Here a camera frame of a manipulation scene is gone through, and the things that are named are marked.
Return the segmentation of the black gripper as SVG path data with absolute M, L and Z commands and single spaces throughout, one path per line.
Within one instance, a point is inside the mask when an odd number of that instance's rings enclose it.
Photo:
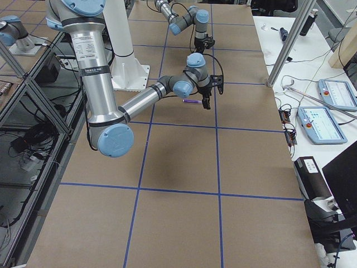
M 210 75 L 208 82 L 205 85 L 199 85 L 197 90 L 202 95 L 202 105 L 204 109 L 210 108 L 211 90 L 217 87 L 220 95 L 224 93 L 224 76 Z
M 215 45 L 215 40 L 212 36 L 207 33 L 202 33 L 200 36 L 195 35 L 194 38 L 194 52 L 203 54 L 205 49 L 210 49 Z

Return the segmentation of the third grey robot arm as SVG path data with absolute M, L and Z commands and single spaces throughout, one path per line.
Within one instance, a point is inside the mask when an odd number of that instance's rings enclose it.
M 1 43 L 17 56 L 35 56 L 40 49 L 15 15 L 1 17 Z

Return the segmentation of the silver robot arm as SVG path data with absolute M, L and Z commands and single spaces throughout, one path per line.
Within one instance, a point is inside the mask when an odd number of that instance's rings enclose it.
M 194 26 L 194 52 L 203 54 L 206 49 L 210 49 L 215 45 L 215 40 L 209 36 L 207 29 L 209 23 L 209 13 L 205 9 L 199 9 L 196 6 L 190 6 L 186 9 L 186 13 L 180 16 L 173 10 L 175 3 L 170 4 L 170 1 L 154 1 L 157 12 L 162 13 L 169 24 L 169 29 L 173 35 L 180 34 L 183 30 Z
M 47 1 L 47 25 L 70 35 L 79 77 L 89 102 L 89 145 L 101 154 L 120 157 L 134 143 L 129 127 L 132 118 L 164 97 L 182 99 L 202 95 L 202 106 L 210 107 L 211 90 L 223 91 L 222 75 L 208 73 L 205 49 L 214 39 L 208 35 L 209 13 L 190 6 L 180 16 L 169 1 L 155 1 L 170 31 L 177 35 L 195 27 L 195 52 L 180 75 L 166 75 L 147 85 L 149 67 L 134 56 L 128 17 L 123 1 Z

